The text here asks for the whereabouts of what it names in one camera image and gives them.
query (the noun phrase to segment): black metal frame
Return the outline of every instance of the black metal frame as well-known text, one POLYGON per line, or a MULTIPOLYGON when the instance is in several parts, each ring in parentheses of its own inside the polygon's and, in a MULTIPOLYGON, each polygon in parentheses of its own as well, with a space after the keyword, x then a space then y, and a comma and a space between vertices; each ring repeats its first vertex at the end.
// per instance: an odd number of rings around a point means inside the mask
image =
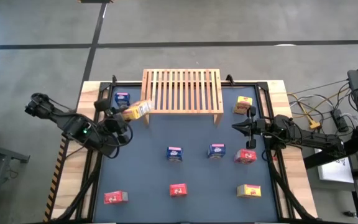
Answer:
MULTIPOLYGON (((257 104, 258 104, 258 107, 260 108, 259 109, 259 116, 260 117, 264 117, 264 116, 267 116, 267 115, 268 116, 273 116, 272 102, 270 101, 269 88, 268 88, 267 82, 235 83, 230 75, 227 76, 226 80, 229 80, 229 82, 228 83, 221 83, 222 87, 228 87, 228 86, 244 86, 244 87, 245 86, 251 86, 251 87, 254 87, 255 95, 257 96, 257 104), (269 114, 264 114, 263 107, 262 107, 262 102, 261 102, 261 95, 260 95, 261 90, 265 94, 266 103, 267 103, 267 109, 268 109, 269 114)), ((139 82, 139 83, 116 83, 116 79, 113 76, 113 82, 112 83, 101 83, 100 88, 99 88, 98 99, 101 99, 101 97, 103 95, 103 92, 106 90, 107 86, 111 86, 111 88, 109 89, 109 96, 108 96, 109 98, 111 98, 111 95, 113 93, 114 87, 116 87, 116 86, 138 86, 138 87, 141 87, 142 84, 141 84, 141 82, 139 82)), ((95 120, 99 119, 99 115, 96 114, 94 118, 95 118, 95 120)), ((279 172, 282 175, 283 180, 286 183, 288 183, 287 174, 285 172, 284 165, 283 165, 282 155, 278 156, 278 158, 279 158, 279 163, 282 163, 280 165, 279 172)), ((92 160, 92 155, 90 155, 89 157, 87 156, 86 162, 85 162, 86 165, 85 165, 85 169, 84 169, 84 177, 86 177, 85 174, 89 174, 89 171, 90 171, 90 168, 91 168, 90 167, 90 163, 91 163, 90 161, 91 160, 92 160)), ((98 153, 96 163, 100 164, 101 161, 102 161, 102 155, 100 153, 98 153)), ((282 211, 282 207, 281 207, 281 204, 280 204, 280 197, 279 197, 279 194, 278 194, 278 187, 277 187, 275 181, 272 178, 270 178, 270 180, 272 182, 272 189, 273 189, 274 201, 275 201, 275 206, 276 206, 277 218, 278 218, 278 220, 281 220, 283 218, 283 211, 282 211)), ((93 184, 93 187, 92 187, 91 198, 90 198, 90 201, 89 201, 89 210, 88 210, 87 220, 92 220, 93 219, 94 205, 95 205, 95 202, 96 202, 96 193, 97 193, 97 188, 98 188, 98 182, 99 182, 99 173, 98 173, 97 181, 93 184)), ((289 201, 287 201, 287 206, 288 206, 288 211, 289 211, 290 217, 291 218, 295 217, 294 214, 293 214, 293 208, 292 208, 292 206, 291 206, 289 201)), ((83 206, 81 204, 81 207, 77 208, 77 214, 76 214, 77 219, 81 219, 82 209, 83 209, 83 206)))

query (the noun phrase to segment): wooden table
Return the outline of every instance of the wooden table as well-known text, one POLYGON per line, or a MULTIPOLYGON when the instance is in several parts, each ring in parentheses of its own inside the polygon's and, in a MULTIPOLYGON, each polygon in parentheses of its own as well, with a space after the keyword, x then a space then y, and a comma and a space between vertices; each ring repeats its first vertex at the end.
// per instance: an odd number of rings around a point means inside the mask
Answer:
MULTIPOLYGON (((236 81, 236 82, 260 82, 260 81, 236 81)), ((273 106, 274 115, 282 114, 292 117, 290 105, 287 98, 287 91, 285 89, 283 80, 269 80, 262 81, 268 83, 270 100, 273 106)), ((78 102, 77 113, 84 114, 89 118, 94 117, 93 102, 98 99, 99 86, 101 82, 84 82, 80 100, 78 102)), ((141 83, 141 81, 129 81, 117 83, 141 83)), ((262 97, 262 106, 264 111, 267 111, 265 97, 262 97)), ((75 151, 80 146, 75 142, 70 142, 62 138, 60 143, 60 151, 57 158, 56 169, 52 177, 52 185, 47 199, 47 208, 45 210, 44 221, 49 218, 59 217, 69 206, 76 194, 80 190, 81 180, 86 160, 87 150, 81 150, 76 154, 70 156, 66 161, 64 158, 64 149, 67 148, 67 154, 75 151)), ((317 217, 316 207, 314 205, 313 196, 309 185, 308 176, 305 165, 303 163, 302 153, 296 147, 288 146, 282 151, 285 169, 287 172, 288 184, 295 197, 304 206, 304 208, 314 217, 317 217)), ((287 201, 283 192, 279 189, 280 203, 282 205, 283 217, 288 217, 287 201)), ((82 216, 85 217, 88 212, 90 190, 87 192, 84 202, 84 209, 82 216)))

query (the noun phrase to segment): blue box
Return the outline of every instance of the blue box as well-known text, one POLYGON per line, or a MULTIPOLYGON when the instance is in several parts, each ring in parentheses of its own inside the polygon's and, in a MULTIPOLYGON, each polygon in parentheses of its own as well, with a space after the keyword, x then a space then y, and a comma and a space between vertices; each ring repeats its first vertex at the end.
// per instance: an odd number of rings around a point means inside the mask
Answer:
POLYGON ((226 147, 224 144, 212 144, 208 149, 208 158, 220 159, 226 153, 226 147))
POLYGON ((183 155, 183 151, 179 147, 169 146, 167 148, 167 159, 169 161, 181 162, 182 161, 182 155, 183 155))
POLYGON ((116 101, 118 107, 129 106, 129 99, 131 98, 129 93, 116 93, 114 95, 114 100, 116 101))

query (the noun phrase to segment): wooden slatted rack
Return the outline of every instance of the wooden slatted rack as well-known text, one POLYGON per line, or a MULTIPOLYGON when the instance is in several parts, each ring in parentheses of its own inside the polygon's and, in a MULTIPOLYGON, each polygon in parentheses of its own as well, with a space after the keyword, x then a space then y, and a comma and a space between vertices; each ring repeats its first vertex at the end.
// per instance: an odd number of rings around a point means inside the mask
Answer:
POLYGON ((219 69, 145 69, 141 100, 152 100, 150 114, 213 114, 218 125, 223 115, 219 69))

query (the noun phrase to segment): dark blue mat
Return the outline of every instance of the dark blue mat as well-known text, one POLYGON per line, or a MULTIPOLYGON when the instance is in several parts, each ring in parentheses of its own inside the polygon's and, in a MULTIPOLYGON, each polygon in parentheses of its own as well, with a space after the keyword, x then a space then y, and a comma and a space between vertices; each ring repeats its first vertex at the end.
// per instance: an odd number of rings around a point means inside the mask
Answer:
MULTIPOLYGON (((128 92, 131 103, 140 99, 140 88, 118 87, 128 92)), ((233 114, 238 96, 249 96, 256 105, 253 87, 223 88, 224 116, 216 128, 211 115, 151 115, 150 126, 131 121, 134 138, 121 148, 116 159, 103 157, 94 222, 275 222, 272 184, 267 163, 262 160, 264 144, 256 136, 257 161, 233 163, 234 154, 245 148, 246 139, 231 124, 246 116, 233 114), (206 157, 210 144, 226 145, 220 160, 206 157), (183 149, 183 162, 166 160, 168 146, 183 149), (186 183, 188 195, 169 196, 169 185, 186 183), (238 198, 241 184, 262 186, 261 198, 238 198), (105 205, 104 193, 123 190, 129 201, 105 205)))

